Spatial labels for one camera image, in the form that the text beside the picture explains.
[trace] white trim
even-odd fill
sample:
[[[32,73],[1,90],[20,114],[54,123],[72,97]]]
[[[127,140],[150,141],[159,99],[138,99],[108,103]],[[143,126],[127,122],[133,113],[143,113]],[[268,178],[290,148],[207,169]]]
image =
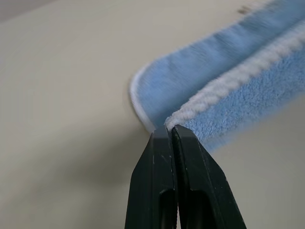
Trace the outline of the white trim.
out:
[[[147,116],[146,112],[144,111],[141,102],[139,100],[138,96],[138,88],[139,88],[139,81],[143,75],[143,73],[146,71],[146,69],[150,66],[150,64],[145,65],[143,68],[141,68],[137,74],[132,78],[130,82],[130,98],[134,107],[134,110],[136,114],[138,115],[139,119],[144,124],[145,128],[149,132],[153,132],[156,128],[153,125],[153,123],[150,121],[149,117]]]
[[[183,125],[187,120],[195,118],[200,112],[219,102],[231,91],[258,76],[261,71],[270,68],[274,62],[300,49],[304,42],[305,20],[241,64],[210,81],[165,121],[166,127],[172,129],[175,125]]]

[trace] fuzzy blue fabric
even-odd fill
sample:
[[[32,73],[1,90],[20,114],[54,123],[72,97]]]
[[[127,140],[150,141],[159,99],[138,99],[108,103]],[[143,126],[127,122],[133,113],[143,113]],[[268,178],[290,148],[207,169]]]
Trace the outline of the fuzzy blue fabric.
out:
[[[304,91],[305,46],[232,91],[184,126],[193,130],[211,152],[230,140],[234,132],[273,113]]]
[[[237,24],[154,61],[141,73],[135,91],[131,91],[139,103],[134,104],[135,110],[140,105],[153,126],[160,127],[207,83],[304,19],[305,0],[275,0]],[[304,67],[302,49],[184,126],[192,129],[208,150],[213,150],[227,140],[230,132],[258,120],[304,91]]]

